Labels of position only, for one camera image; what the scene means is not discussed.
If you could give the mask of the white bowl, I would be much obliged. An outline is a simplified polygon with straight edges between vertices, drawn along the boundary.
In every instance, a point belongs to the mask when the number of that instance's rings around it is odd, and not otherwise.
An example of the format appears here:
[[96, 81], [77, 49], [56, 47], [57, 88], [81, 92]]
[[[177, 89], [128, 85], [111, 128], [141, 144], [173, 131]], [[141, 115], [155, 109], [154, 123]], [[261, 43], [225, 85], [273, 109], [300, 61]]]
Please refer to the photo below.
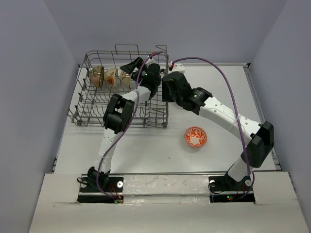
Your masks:
[[119, 75], [119, 79], [121, 82], [122, 87], [129, 88], [131, 82], [131, 75], [126, 73], [125, 71], [121, 71]]
[[110, 68], [104, 73], [104, 80], [108, 87], [115, 87], [118, 79], [118, 69]]

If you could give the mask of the brown glazed bowl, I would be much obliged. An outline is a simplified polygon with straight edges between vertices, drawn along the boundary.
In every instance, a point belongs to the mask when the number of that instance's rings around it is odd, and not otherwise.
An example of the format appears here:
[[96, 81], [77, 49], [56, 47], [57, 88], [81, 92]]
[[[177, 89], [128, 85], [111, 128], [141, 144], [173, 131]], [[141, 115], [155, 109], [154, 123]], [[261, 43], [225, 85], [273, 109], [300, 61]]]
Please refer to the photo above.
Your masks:
[[91, 84], [96, 88], [102, 88], [104, 83], [104, 67], [103, 66], [97, 66], [93, 68], [89, 72], [89, 80]]

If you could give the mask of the orange floral bowl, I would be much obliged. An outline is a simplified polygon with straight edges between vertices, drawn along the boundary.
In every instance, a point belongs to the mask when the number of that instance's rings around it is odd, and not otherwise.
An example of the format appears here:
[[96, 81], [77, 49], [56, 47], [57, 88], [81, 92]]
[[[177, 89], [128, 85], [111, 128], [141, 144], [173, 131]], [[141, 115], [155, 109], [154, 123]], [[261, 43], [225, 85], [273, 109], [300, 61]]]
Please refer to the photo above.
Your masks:
[[184, 133], [186, 143], [192, 147], [200, 148], [208, 140], [207, 133], [200, 127], [190, 127]]

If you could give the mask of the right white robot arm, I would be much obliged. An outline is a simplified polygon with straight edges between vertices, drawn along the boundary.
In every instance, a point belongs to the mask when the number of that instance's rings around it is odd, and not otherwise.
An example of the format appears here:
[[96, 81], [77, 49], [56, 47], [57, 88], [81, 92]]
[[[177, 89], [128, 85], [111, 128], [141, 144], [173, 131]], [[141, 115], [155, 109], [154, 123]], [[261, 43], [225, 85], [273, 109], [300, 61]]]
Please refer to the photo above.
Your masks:
[[210, 92], [201, 87], [192, 88], [183, 73], [175, 71], [163, 78], [169, 96], [186, 111], [209, 119], [240, 139], [246, 146], [227, 173], [216, 182], [216, 186], [228, 190], [237, 189], [247, 178], [248, 172], [261, 167], [274, 147], [274, 127], [249, 120], [223, 105]]

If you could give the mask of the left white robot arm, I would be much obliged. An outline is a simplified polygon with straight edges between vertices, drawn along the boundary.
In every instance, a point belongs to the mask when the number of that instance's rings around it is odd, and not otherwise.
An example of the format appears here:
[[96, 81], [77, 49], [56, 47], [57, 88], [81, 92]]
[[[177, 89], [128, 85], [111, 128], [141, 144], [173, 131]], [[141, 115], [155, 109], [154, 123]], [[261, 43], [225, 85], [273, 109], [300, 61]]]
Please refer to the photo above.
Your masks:
[[146, 62], [139, 57], [120, 67], [128, 74], [132, 74], [135, 68], [138, 69], [133, 76], [136, 88], [124, 95], [114, 94], [103, 116], [103, 139], [95, 163], [87, 172], [87, 181], [98, 192], [105, 193], [116, 144], [132, 123], [139, 103], [149, 101], [160, 85], [160, 65], [152, 57]]

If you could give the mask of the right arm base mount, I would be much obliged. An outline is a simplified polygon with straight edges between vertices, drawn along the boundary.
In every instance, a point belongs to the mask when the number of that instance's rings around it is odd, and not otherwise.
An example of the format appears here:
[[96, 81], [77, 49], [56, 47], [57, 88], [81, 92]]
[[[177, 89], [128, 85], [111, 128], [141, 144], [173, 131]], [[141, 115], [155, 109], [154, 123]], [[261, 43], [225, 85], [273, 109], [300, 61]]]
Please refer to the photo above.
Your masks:
[[227, 175], [209, 176], [207, 187], [210, 192], [210, 203], [255, 203], [252, 184], [249, 176], [244, 177], [240, 182]]

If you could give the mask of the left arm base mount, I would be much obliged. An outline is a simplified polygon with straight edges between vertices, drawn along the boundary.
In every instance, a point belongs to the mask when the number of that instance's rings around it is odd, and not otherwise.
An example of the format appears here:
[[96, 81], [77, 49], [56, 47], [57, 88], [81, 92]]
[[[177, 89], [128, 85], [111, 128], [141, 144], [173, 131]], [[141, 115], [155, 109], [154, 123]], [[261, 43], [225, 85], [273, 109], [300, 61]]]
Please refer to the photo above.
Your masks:
[[77, 201], [79, 203], [104, 203], [104, 204], [121, 204], [124, 202], [123, 176], [110, 176], [104, 179], [99, 176], [100, 189], [96, 183], [96, 172], [88, 176], [82, 174], [77, 178], [79, 183], [79, 192]]

